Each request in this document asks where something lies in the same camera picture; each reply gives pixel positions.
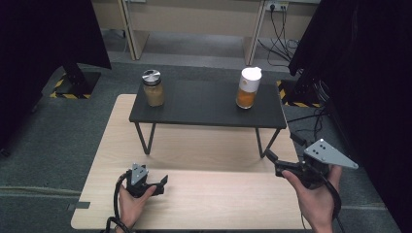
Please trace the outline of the white power socket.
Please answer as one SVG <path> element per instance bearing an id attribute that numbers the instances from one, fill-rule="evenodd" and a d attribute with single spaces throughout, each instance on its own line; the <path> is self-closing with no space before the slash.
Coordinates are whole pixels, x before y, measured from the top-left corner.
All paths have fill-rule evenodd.
<path id="1" fill-rule="evenodd" d="M 288 6 L 288 2 L 272 0 L 266 3 L 265 10 L 268 12 L 285 12 Z"/>

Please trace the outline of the black tape strip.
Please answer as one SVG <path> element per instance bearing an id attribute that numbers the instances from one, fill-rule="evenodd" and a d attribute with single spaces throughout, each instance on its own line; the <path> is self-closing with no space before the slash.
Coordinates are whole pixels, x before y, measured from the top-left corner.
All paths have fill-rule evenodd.
<path id="1" fill-rule="evenodd" d="M 67 206 L 67 211 L 75 211 L 77 209 L 88 209 L 90 202 L 77 202 L 77 203 L 70 203 Z"/>

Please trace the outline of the glass jar with white lid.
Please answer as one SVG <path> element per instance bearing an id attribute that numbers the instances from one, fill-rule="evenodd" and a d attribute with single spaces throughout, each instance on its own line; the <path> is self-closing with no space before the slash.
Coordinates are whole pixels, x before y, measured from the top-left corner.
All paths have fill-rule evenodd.
<path id="1" fill-rule="evenodd" d="M 242 70 L 236 95 L 236 104 L 239 108 L 250 109 L 254 105 L 261 77 L 259 67 L 247 67 Z"/>

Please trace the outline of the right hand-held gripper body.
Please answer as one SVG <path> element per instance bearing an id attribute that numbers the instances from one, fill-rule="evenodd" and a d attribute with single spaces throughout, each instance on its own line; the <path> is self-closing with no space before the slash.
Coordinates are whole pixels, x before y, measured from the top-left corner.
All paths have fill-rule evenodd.
<path id="1" fill-rule="evenodd" d="M 275 157 L 275 175 L 282 177 L 283 171 L 290 171 L 299 178 L 306 188 L 316 189 L 322 186 L 324 179 L 328 177 L 330 165 L 350 169 L 359 168 L 355 161 L 324 139 L 320 139 L 304 150 L 302 159 L 298 162 L 282 161 Z"/>

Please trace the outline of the person's left hand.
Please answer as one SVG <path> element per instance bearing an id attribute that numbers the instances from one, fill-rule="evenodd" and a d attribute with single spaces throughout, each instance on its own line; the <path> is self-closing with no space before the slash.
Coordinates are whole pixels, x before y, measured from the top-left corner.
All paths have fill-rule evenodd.
<path id="1" fill-rule="evenodd" d="M 131 230 L 138 218 L 144 211 L 148 199 L 154 194 L 155 186 L 149 187 L 146 192 L 139 198 L 133 197 L 123 185 L 120 186 L 119 204 L 120 204 L 120 221 Z"/>

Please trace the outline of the beige wooden desk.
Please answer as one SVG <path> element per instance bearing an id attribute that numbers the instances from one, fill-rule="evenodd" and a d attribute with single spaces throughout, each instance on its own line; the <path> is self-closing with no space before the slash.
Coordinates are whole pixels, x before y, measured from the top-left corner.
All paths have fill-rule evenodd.
<path id="1" fill-rule="evenodd" d="M 272 0 L 91 0 L 98 24 L 125 32 L 133 60 L 141 58 L 153 32 L 237 36 L 244 60 L 251 65 L 259 38 L 272 38 L 271 19 L 286 29 L 286 37 L 299 40 L 321 0 L 288 2 L 285 12 L 268 12 Z"/>

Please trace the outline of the black stand base striped tape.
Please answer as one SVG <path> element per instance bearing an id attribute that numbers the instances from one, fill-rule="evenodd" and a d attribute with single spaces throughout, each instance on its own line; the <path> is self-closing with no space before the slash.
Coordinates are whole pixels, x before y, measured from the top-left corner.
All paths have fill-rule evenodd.
<path id="1" fill-rule="evenodd" d="M 63 65 L 64 74 L 55 85 L 51 97 L 65 99 L 88 99 L 101 74 L 84 72 L 77 63 Z"/>
<path id="2" fill-rule="evenodd" d="M 276 82 L 283 105 L 300 108 L 320 108 L 321 100 L 312 84 L 298 85 L 297 81 L 279 80 Z"/>

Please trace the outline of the black low shelf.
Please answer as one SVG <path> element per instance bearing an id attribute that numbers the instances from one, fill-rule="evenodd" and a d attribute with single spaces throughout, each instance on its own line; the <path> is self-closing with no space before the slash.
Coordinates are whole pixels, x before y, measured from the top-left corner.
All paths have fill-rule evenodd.
<path id="1" fill-rule="evenodd" d="M 138 90 L 129 116 L 137 130 L 142 123 L 249 127 L 255 131 L 273 128 L 276 133 L 287 127 L 278 87 L 273 84 L 258 88 L 248 110 L 235 103 L 237 83 L 169 80 L 163 88 L 165 102 L 158 107 L 151 107 L 144 90 Z"/>

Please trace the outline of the person's right hand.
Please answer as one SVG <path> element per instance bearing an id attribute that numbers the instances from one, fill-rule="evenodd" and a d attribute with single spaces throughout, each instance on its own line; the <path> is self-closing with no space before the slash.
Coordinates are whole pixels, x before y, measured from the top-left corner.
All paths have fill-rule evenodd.
<path id="1" fill-rule="evenodd" d="M 282 174 L 294 188 L 299 209 L 312 230 L 315 233 L 333 233 L 334 200 L 327 187 L 308 189 L 292 172 L 284 170 Z"/>

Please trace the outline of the glass jar with metal lid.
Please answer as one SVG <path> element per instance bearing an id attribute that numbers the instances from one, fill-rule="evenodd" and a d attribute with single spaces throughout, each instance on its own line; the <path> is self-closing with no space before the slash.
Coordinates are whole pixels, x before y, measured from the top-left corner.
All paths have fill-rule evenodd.
<path id="1" fill-rule="evenodd" d="M 157 70 L 145 71 L 142 75 L 142 82 L 148 104 L 152 107 L 161 106 L 164 103 L 164 93 L 160 72 Z"/>

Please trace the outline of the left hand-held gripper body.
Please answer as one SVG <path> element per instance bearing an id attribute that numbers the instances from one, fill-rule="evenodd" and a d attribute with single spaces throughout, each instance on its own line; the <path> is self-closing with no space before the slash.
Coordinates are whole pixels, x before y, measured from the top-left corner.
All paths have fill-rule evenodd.
<path id="1" fill-rule="evenodd" d="M 126 172 L 126 190 L 135 198 L 142 197 L 149 187 L 155 186 L 155 188 L 161 185 L 161 183 L 147 183 L 147 177 L 149 170 L 145 165 L 139 165 L 137 163 L 132 164 L 132 168 Z"/>

